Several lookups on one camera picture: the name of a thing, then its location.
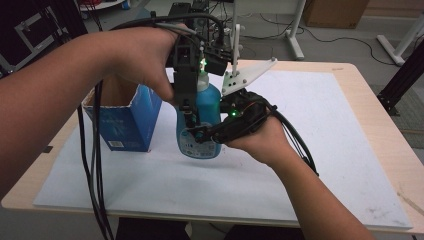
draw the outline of floor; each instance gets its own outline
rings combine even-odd
[[[147,10],[156,10],[158,15],[166,15],[171,0],[167,1],[134,1],[133,8],[123,11],[118,7],[99,11],[99,16],[104,29],[109,29],[119,22],[132,20],[138,16],[141,7]],[[231,6],[226,4],[226,11],[231,15]],[[213,15],[225,18],[225,11],[217,7]],[[239,17],[239,23],[245,26],[241,33],[243,36],[266,37],[280,34],[286,25],[277,25],[266,22],[289,23],[292,16],[276,14],[243,14]],[[351,29],[324,29],[308,28],[313,34],[322,40],[331,40],[339,37],[356,38],[368,43],[374,56],[380,61],[391,63],[391,59],[385,53],[376,40],[377,34],[385,35],[396,46],[404,34],[412,26],[414,19],[404,18],[381,18],[363,17],[354,30]],[[85,21],[89,31],[96,31],[95,24],[89,19]],[[319,42],[312,35],[299,29],[298,42],[305,55],[304,61],[310,62],[345,62],[354,64],[369,84],[386,85],[399,67],[377,62],[370,55],[370,49],[356,40],[339,40],[331,43]],[[293,61],[293,54],[287,40],[282,36],[257,40],[242,37],[240,43],[244,46],[241,53],[242,59],[269,59],[277,57],[283,61]],[[404,57],[409,56],[412,47],[408,48]],[[424,102],[424,76],[414,84],[413,90]],[[424,150],[414,149],[417,156],[424,163]],[[111,218],[113,229],[117,227],[117,219]],[[193,223],[192,239],[223,239],[224,233],[230,225],[209,223]],[[389,233],[376,233],[377,239],[413,239],[411,235],[399,235]],[[56,214],[39,212],[15,212],[0,208],[0,239],[102,239],[94,218],[91,215]]]

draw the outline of right hand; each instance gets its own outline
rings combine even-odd
[[[273,116],[258,131],[226,143],[228,147],[244,150],[253,158],[270,167],[284,162],[296,154],[287,141],[281,123]]]

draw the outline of wall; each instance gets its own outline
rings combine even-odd
[[[365,16],[416,18],[424,11],[424,0],[370,0]]]

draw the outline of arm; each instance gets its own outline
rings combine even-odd
[[[299,158],[276,118],[268,118],[258,132],[228,146],[247,151],[275,171],[287,190],[306,239],[374,239]]]
[[[165,63],[175,39],[153,28],[88,34],[0,80],[0,199],[103,77],[118,74],[170,101]]]

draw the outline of box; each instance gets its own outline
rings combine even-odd
[[[94,90],[83,101],[92,119]],[[112,151],[149,151],[162,100],[150,88],[114,76],[103,80],[100,135]]]
[[[356,28],[369,0],[307,0],[303,19],[308,27]]]

